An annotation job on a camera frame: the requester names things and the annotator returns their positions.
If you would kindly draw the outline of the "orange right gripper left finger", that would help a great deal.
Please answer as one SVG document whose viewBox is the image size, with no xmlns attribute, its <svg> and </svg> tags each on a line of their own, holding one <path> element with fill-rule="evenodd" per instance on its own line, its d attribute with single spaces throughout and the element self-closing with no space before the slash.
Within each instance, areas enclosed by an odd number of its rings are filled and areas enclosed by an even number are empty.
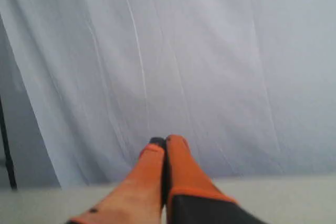
<svg viewBox="0 0 336 224">
<path fill-rule="evenodd" d="M 161 223 L 165 140 L 153 137 L 113 191 L 69 223 Z"/>
</svg>

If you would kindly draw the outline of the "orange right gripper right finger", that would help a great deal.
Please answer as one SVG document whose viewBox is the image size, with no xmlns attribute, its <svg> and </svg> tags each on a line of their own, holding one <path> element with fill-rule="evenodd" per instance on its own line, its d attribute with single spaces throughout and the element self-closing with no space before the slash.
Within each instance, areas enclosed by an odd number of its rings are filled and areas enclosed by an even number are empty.
<svg viewBox="0 0 336 224">
<path fill-rule="evenodd" d="M 165 142 L 168 223 L 262 223 L 215 186 L 184 137 L 170 135 Z"/>
</svg>

